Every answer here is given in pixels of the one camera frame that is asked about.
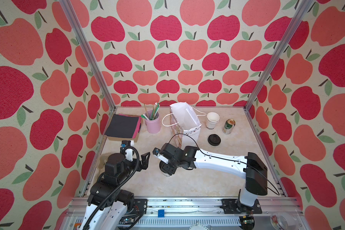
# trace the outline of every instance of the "white rope handle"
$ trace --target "white rope handle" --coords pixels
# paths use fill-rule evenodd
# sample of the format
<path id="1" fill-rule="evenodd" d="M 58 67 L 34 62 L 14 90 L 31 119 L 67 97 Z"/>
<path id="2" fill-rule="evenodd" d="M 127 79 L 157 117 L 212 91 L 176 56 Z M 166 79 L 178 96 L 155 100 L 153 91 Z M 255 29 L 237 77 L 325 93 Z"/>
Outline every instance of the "white rope handle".
<path id="1" fill-rule="evenodd" d="M 194 108 L 194 107 L 192 107 L 192 108 Z M 200 113 L 203 113 L 203 112 L 201 112 L 201 111 L 199 111 L 198 109 L 196 109 L 196 108 L 194 108 L 195 110 L 197 110 L 198 112 L 200 112 Z M 197 116 L 206 116 L 207 115 L 207 113 L 204 113 L 204 115 L 197 115 Z"/>
<path id="2" fill-rule="evenodd" d="M 161 123 L 162 123 L 164 126 L 166 126 L 166 127 L 173 126 L 173 125 L 176 125 L 176 124 L 178 124 L 178 123 L 179 123 L 179 122 L 177 122 L 177 123 L 172 124 L 172 125 L 169 125 L 169 126 L 167 126 L 167 125 L 165 125 L 165 124 L 164 124 L 164 119 L 165 119 L 165 117 L 167 117 L 167 116 L 169 116 L 169 115 L 171 115 L 171 114 L 173 114 L 173 113 L 169 113 L 169 114 L 167 114 L 166 116 L 164 116 L 164 118 L 162 118 Z"/>

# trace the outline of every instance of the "black cup lid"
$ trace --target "black cup lid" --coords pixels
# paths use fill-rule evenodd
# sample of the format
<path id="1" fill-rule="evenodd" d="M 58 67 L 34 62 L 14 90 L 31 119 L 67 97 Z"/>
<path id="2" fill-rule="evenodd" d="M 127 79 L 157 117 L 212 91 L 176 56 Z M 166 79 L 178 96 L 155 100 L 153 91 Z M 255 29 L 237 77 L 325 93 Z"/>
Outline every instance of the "black cup lid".
<path id="1" fill-rule="evenodd" d="M 217 146 L 221 143 L 221 138 L 217 134 L 211 134 L 208 137 L 208 143 L 213 146 Z"/>

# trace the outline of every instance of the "green beverage can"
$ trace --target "green beverage can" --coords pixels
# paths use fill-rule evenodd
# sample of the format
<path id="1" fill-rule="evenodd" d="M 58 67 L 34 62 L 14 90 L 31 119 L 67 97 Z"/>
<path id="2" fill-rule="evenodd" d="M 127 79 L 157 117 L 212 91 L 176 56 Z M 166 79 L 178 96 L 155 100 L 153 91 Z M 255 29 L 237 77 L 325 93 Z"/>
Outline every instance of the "green beverage can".
<path id="1" fill-rule="evenodd" d="M 224 128 L 223 128 L 223 132 L 225 134 L 230 134 L 232 129 L 235 127 L 235 121 L 234 119 L 229 119 L 225 122 Z"/>

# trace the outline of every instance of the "apple print wallpaper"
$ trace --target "apple print wallpaper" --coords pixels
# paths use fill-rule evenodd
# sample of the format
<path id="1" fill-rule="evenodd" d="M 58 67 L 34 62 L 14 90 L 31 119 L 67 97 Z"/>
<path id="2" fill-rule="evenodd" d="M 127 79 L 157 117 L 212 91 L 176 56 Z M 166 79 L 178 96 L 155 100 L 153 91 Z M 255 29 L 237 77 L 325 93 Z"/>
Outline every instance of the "apple print wallpaper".
<path id="1" fill-rule="evenodd" d="M 67 22 L 57 1 L 0 1 L 0 230 L 59 229 L 108 120 Z"/>
<path id="2" fill-rule="evenodd" d="M 345 1 L 315 1 L 302 25 L 303 44 L 290 41 L 285 71 L 265 82 L 253 121 L 312 230 L 345 230 Z"/>
<path id="3" fill-rule="evenodd" d="M 116 106 L 243 106 L 296 8 L 288 0 L 81 2 L 90 21 L 83 33 Z M 74 2 L 74 10 L 80 5 Z M 291 49 L 308 32 L 303 23 Z M 87 66 L 78 51 L 79 64 Z M 283 72 L 279 60 L 273 77 Z"/>

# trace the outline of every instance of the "beige table surface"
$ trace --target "beige table surface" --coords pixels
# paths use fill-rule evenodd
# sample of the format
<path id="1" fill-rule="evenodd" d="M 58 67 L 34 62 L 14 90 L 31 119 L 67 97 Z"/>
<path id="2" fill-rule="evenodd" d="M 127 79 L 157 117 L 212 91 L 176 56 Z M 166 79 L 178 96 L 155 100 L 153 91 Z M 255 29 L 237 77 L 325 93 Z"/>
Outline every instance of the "beige table surface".
<path id="1" fill-rule="evenodd" d="M 213 130 L 208 130 L 205 126 L 206 117 L 199 116 L 202 123 L 197 144 L 201 149 L 226 154 L 231 156 L 248 155 L 248 152 L 256 153 L 267 166 L 266 160 L 262 154 L 253 131 L 249 125 L 248 119 L 242 108 L 198 108 L 204 113 L 216 112 L 220 115 L 220 121 Z M 117 108 L 117 114 L 141 115 L 145 112 L 144 108 Z M 161 118 L 169 113 L 169 108 L 160 108 Z M 234 119 L 236 126 L 230 135 L 222 132 L 222 128 L 227 119 Z M 211 134 L 217 134 L 221 138 L 221 144 L 212 146 L 207 142 Z M 196 168 L 194 170 L 184 170 L 178 168 L 174 175 L 166 177 L 159 169 L 160 160 L 152 155 L 155 147 L 161 148 L 168 142 L 172 134 L 169 127 L 161 126 L 157 134 L 147 132 L 147 127 L 143 122 L 139 138 L 135 143 L 135 148 L 139 154 L 151 152 L 149 166 L 147 170 L 136 172 L 134 176 L 122 187 L 134 193 L 135 196 L 237 196 L 239 189 L 243 187 L 245 179 L 241 179 L 233 174 L 216 171 L 213 169 Z M 101 156 L 107 158 L 112 153 L 120 150 L 119 141 L 106 140 Z M 95 171 L 91 185 L 94 179 L 104 172 L 104 168 Z M 274 183 L 271 172 L 267 173 L 268 179 Z M 268 191 L 267 196 L 277 196 L 272 191 Z"/>

